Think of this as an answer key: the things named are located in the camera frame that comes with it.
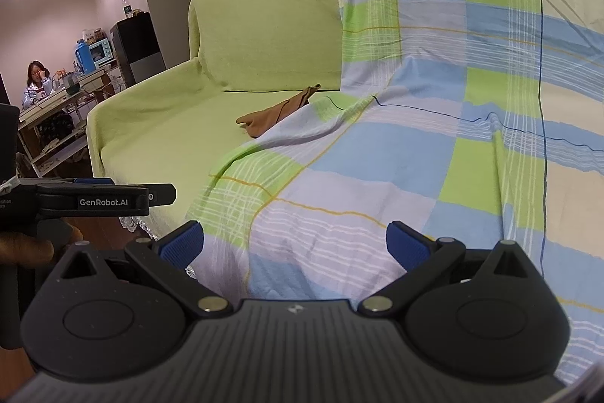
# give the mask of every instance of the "sofa cushion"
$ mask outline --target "sofa cushion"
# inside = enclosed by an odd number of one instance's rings
[[[150,210],[145,224],[158,235],[183,223],[186,210],[208,181],[219,159],[250,140],[237,117],[294,96],[276,93],[222,92],[181,111],[165,112],[153,130],[131,128],[129,140],[113,139],[101,149],[105,175],[119,184],[172,183],[176,202]]]
[[[337,0],[192,0],[191,57],[225,90],[339,89]]]

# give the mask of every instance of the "black refrigerator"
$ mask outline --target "black refrigerator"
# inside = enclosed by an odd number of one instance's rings
[[[148,12],[118,22],[110,33],[127,87],[164,72],[164,58]]]

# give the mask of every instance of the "plastic bottle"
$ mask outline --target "plastic bottle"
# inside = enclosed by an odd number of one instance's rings
[[[82,66],[84,74],[90,74],[97,69],[97,66],[94,65],[92,54],[90,53],[90,47],[84,42],[84,39],[77,41],[77,45],[75,46],[75,58]]]
[[[128,0],[122,0],[122,4],[124,6],[124,14],[126,15],[126,18],[132,18],[134,14],[132,14],[132,6]]]

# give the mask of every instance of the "checkered sheet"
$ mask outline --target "checkered sheet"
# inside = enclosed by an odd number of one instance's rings
[[[570,318],[557,375],[574,381],[604,355],[604,0],[339,5],[341,91],[216,169],[189,211],[197,278],[355,303],[404,273],[392,220],[469,248],[512,239]]]

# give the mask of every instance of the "sofa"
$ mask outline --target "sofa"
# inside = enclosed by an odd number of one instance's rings
[[[176,187],[174,204],[144,219],[157,236],[183,223],[212,165],[250,139],[238,117],[340,85],[337,0],[191,0],[189,39],[190,60],[88,115],[95,176]]]

